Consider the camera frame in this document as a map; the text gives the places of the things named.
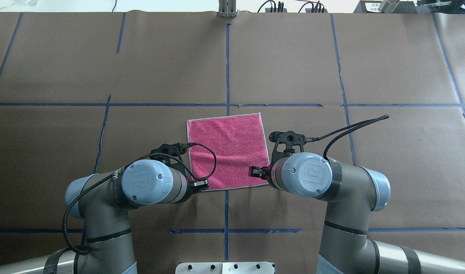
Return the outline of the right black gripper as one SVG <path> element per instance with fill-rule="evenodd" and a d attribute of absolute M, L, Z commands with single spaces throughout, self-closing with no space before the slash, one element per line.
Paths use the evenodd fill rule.
<path fill-rule="evenodd" d="M 260 178 L 262 180 L 271 181 L 271 168 L 272 166 L 250 166 L 249 167 L 249 177 Z"/>

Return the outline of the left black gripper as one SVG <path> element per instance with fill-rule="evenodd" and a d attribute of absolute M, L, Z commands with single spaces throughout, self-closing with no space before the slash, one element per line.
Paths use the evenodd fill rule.
<path fill-rule="evenodd" d="M 203 191 L 206 191 L 210 187 L 208 179 L 193 179 L 190 174 L 187 175 L 188 172 L 185 168 L 183 168 L 183 171 L 181 172 L 185 177 L 185 185 L 182 186 L 181 192 L 183 193 L 179 194 L 179 198 L 190 198 L 193 194 L 198 194 Z"/>

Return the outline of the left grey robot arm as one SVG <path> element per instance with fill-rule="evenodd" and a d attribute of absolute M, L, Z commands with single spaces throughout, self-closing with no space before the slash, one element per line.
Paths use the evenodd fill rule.
<path fill-rule="evenodd" d="M 129 211 L 187 201 L 209 187 L 207 177 L 185 175 L 141 159 L 114 172 L 69 184 L 62 228 L 67 247 L 48 256 L 0 266 L 0 274 L 136 274 Z"/>

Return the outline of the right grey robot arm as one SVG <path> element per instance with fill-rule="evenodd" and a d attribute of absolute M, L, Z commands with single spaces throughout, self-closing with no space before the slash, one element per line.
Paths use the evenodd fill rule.
<path fill-rule="evenodd" d="M 267 167 L 250 166 L 249 175 L 280 191 L 327 202 L 318 274 L 465 274 L 464 261 L 368 237 L 371 213 L 390 199 L 382 173 L 302 152 Z"/>

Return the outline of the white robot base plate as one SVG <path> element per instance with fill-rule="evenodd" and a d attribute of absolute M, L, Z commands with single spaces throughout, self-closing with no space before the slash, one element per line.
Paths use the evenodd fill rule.
<path fill-rule="evenodd" d="M 201 262 L 179 263 L 176 274 L 275 274 L 274 263 L 253 262 Z"/>

